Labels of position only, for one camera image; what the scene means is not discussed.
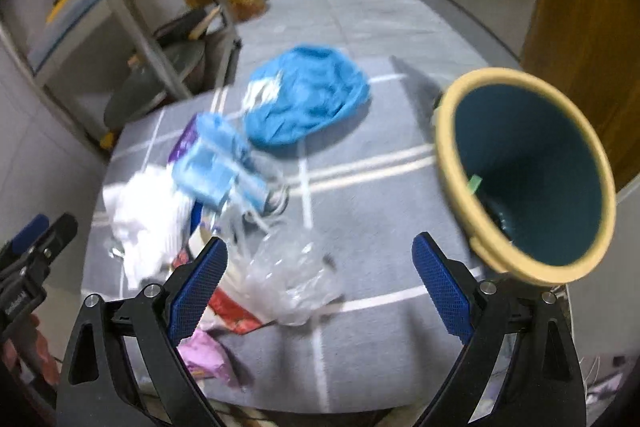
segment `yellow trash can rim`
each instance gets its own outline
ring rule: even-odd
[[[514,247],[492,223],[478,198],[467,187],[468,179],[455,146],[455,113],[472,90],[493,84],[508,84],[537,93],[558,107],[577,126],[596,164],[602,188],[602,213],[595,238],[587,252],[571,264],[540,263]],[[593,127],[562,92],[531,74],[506,68],[484,68],[457,79],[445,92],[436,116],[436,155],[455,210],[470,235],[471,248],[496,271],[508,271],[527,282],[555,286],[587,275],[602,260],[613,236],[616,190],[609,160]]]

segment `trash can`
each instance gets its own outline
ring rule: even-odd
[[[520,71],[472,71],[447,89],[435,125],[446,193],[482,260],[546,286],[595,268],[613,234],[615,186],[600,140],[564,94]]]

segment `tile floor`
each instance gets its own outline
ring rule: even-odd
[[[238,80],[301,43],[326,44],[351,58],[394,55],[443,86],[488,64],[420,0],[270,0],[262,17],[238,26]]]

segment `gray baseboard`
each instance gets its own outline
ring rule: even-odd
[[[421,0],[437,12],[491,66],[521,70],[513,55],[489,30],[450,0]]]

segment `gray plaid tablecloth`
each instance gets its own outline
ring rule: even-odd
[[[438,183],[430,129],[438,92],[430,78],[394,58],[357,61],[371,100],[346,121],[277,151],[295,178],[286,214],[313,227],[330,247],[345,285],[302,327],[269,325],[247,335],[217,333],[242,389],[206,380],[207,397],[258,409],[352,412],[427,403],[462,344],[447,334],[411,260],[417,233],[431,233],[445,254],[478,277]],[[126,127],[105,184],[125,182],[148,164],[164,165],[198,111],[222,112],[238,125],[247,78],[220,92],[175,103]],[[98,200],[82,290],[107,299],[132,296],[122,264],[107,254],[110,228]],[[139,350],[129,343],[136,375]]]

